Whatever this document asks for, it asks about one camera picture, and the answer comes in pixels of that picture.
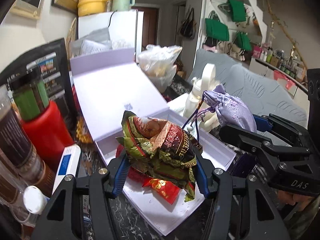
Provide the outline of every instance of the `green snack wrapper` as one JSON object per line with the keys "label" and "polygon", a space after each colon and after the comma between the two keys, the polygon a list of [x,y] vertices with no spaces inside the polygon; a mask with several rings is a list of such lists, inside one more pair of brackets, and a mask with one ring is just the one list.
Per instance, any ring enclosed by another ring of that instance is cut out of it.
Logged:
{"label": "green snack wrapper", "polygon": [[123,137],[117,138],[129,156],[131,166],[155,179],[171,181],[187,194],[185,202],[195,198],[196,166],[194,147],[202,146],[178,125],[163,119],[137,117],[125,111]]}

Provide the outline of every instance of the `yellow pot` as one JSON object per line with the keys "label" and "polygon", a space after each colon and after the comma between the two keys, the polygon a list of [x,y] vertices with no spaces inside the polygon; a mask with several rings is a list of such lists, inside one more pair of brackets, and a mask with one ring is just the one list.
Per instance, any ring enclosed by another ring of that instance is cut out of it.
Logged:
{"label": "yellow pot", "polygon": [[108,0],[79,0],[78,16],[105,12],[106,1]]}

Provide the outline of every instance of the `green bag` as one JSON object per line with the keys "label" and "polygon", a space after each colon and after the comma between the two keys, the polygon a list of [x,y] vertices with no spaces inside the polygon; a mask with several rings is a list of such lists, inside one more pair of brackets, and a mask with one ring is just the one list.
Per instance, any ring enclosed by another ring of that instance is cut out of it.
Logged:
{"label": "green bag", "polygon": [[245,22],[245,8],[243,2],[237,0],[228,0],[231,6],[231,17],[233,22]]}
{"label": "green bag", "polygon": [[205,19],[205,25],[207,30],[207,36],[218,41],[229,41],[229,29],[228,27],[219,21],[218,17],[215,17],[215,12],[212,11],[209,18]]}
{"label": "green bag", "polygon": [[250,40],[249,40],[247,34],[245,34],[243,32],[238,32],[236,40],[235,40],[235,44],[241,49],[244,49],[247,51],[252,50]]}

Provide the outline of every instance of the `blue label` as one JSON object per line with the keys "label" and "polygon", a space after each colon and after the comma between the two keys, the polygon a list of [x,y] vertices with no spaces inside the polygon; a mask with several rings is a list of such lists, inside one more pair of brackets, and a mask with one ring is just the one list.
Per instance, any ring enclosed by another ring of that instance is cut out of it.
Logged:
{"label": "blue label", "polygon": [[67,168],[69,165],[70,158],[71,158],[71,154],[65,155],[62,158],[62,162],[61,162],[61,166],[60,166],[58,175],[66,175],[67,174]]}

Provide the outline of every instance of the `brown door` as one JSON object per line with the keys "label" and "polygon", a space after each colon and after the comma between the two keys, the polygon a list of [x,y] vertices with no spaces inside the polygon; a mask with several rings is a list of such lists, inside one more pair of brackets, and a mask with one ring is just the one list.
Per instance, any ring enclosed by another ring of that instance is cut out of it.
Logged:
{"label": "brown door", "polygon": [[147,7],[132,7],[143,14],[143,28],[142,28],[142,50],[146,49],[148,44],[156,45],[158,32],[158,8]]}

